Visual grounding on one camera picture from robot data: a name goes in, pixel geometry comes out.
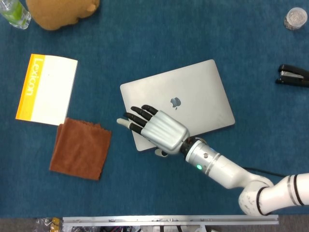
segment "stuffed toy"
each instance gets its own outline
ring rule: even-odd
[[[42,28],[57,30],[92,15],[100,0],[26,0],[28,10]]]

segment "plastic bottle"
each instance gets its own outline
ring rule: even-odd
[[[307,18],[307,12],[304,9],[294,7],[284,18],[284,25],[289,30],[297,30],[307,22]]]
[[[0,13],[12,26],[20,29],[26,29],[31,20],[30,13],[19,0],[0,0]]]

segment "brown towel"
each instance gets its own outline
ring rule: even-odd
[[[100,124],[67,118],[58,127],[49,170],[99,180],[111,136]]]

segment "black cable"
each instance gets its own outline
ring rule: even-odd
[[[246,169],[247,171],[256,171],[259,173],[265,173],[265,174],[269,174],[269,175],[275,175],[275,176],[279,176],[279,177],[286,177],[287,175],[283,175],[283,174],[279,174],[279,173],[273,173],[273,172],[269,172],[269,171],[265,171],[262,169],[258,169],[258,168],[249,168],[249,167],[242,167],[243,169]]]
[[[182,227],[181,226],[177,226],[177,230],[178,232],[183,232]]]

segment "apple logo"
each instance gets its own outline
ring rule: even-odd
[[[177,110],[177,107],[180,106],[180,105],[182,104],[182,102],[180,101],[179,98],[172,98],[172,99],[170,100],[170,103],[173,104],[173,108],[176,107],[175,110]]]

